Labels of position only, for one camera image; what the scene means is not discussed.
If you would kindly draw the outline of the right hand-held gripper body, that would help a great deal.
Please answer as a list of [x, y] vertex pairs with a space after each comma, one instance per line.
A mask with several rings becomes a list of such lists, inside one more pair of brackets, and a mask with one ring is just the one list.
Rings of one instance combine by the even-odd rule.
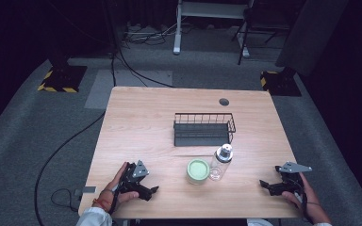
[[304, 189], [304, 183], [301, 172], [309, 172], [312, 170], [311, 167], [303, 166], [293, 162], [286, 162], [283, 166], [276, 166], [275, 170], [280, 173], [282, 183], [278, 188], [279, 192], [301, 192]]

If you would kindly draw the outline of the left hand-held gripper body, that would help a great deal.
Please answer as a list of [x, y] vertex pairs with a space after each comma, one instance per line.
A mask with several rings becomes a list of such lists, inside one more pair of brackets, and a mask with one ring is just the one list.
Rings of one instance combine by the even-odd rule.
[[129, 191], [148, 193], [149, 189], [140, 183], [148, 174], [149, 170], [141, 160], [137, 163], [128, 163], [119, 182], [119, 191], [121, 193]]

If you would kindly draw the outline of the glass jar with green lid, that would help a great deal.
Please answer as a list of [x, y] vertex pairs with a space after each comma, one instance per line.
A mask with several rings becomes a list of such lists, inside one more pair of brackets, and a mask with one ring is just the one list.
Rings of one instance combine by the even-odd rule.
[[203, 159], [192, 159], [187, 165], [187, 178], [193, 185], [203, 184], [209, 174], [209, 165]]

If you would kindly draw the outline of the clear bottle with silver cap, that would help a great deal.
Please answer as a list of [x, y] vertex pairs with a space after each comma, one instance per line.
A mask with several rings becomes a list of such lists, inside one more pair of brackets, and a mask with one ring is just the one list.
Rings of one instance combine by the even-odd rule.
[[223, 144], [214, 154], [210, 162], [209, 178], [220, 181], [233, 159], [233, 147]]

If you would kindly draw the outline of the black wire basket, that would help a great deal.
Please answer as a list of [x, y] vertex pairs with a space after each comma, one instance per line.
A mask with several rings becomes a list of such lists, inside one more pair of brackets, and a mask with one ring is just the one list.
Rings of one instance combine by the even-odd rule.
[[222, 146], [236, 133], [232, 113], [175, 113], [173, 137], [176, 147]]

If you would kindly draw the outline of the person's left hand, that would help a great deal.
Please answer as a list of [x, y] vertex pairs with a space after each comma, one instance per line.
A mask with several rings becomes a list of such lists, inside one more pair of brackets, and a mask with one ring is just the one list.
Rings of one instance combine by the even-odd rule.
[[114, 198], [112, 189], [120, 182], [126, 165], [127, 163], [124, 162], [114, 178], [106, 185], [104, 190], [100, 193], [99, 197], [92, 204], [92, 207], [100, 207], [107, 212], [111, 209], [112, 206], [117, 209], [122, 203], [129, 202], [139, 197], [138, 192], [130, 191], [126, 193], [120, 193], [117, 198]]

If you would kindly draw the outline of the person's right hand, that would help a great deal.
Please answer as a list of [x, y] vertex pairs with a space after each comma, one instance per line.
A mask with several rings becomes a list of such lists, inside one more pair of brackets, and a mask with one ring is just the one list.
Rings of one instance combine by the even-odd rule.
[[297, 207], [302, 213], [306, 212], [310, 218], [320, 217], [320, 216], [328, 217], [324, 209], [321, 207], [320, 200], [316, 195], [312, 186], [307, 182], [307, 180], [304, 177], [302, 177], [302, 180], [304, 182], [304, 192], [307, 197], [307, 204], [305, 210], [302, 207], [303, 203], [300, 202], [294, 194], [284, 191], [282, 193], [282, 197], [292, 206]]

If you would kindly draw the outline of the black yellow striped stand base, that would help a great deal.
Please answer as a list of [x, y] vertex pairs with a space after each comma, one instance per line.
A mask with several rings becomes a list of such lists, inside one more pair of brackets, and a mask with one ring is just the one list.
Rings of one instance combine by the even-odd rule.
[[260, 74], [262, 88], [271, 96], [301, 96], [301, 92], [291, 76], [264, 71]]
[[77, 93], [87, 68], [87, 66], [68, 66], [65, 69], [52, 67], [38, 86], [38, 91]]

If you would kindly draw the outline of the black metal stand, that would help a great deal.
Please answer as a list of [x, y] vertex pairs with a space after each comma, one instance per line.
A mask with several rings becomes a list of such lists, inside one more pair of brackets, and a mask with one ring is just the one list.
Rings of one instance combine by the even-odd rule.
[[269, 33], [270, 36], [265, 40], [268, 43], [278, 34], [287, 34], [292, 28], [287, 6], [278, 0], [248, 0], [242, 19], [242, 24], [232, 38], [239, 41], [238, 64], [244, 56], [250, 56], [247, 46], [249, 33]]

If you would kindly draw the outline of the grey hanging panel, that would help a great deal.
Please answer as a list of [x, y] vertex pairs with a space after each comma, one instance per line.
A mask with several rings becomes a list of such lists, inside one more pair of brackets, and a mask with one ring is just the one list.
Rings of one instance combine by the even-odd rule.
[[283, 74], [310, 75], [349, 0], [306, 0], [275, 65]]

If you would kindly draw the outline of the small grey bracket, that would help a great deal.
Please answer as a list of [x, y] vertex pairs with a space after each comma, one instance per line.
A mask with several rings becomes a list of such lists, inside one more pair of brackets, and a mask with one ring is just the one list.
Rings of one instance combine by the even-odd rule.
[[84, 186], [83, 188], [77, 188], [74, 191], [75, 196], [81, 197], [83, 194], [93, 194], [96, 192], [95, 186]]

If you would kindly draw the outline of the white desk frame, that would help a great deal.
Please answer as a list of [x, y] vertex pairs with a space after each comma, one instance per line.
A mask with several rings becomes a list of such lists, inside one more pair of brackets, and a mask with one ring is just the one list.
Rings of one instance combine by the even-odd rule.
[[182, 19], [186, 17], [205, 17], [223, 19], [243, 19], [243, 10], [248, 4], [222, 4], [222, 3], [202, 3], [190, 2], [188, 0], [178, 0], [176, 9], [176, 31], [173, 45], [173, 53], [181, 53], [182, 39]]

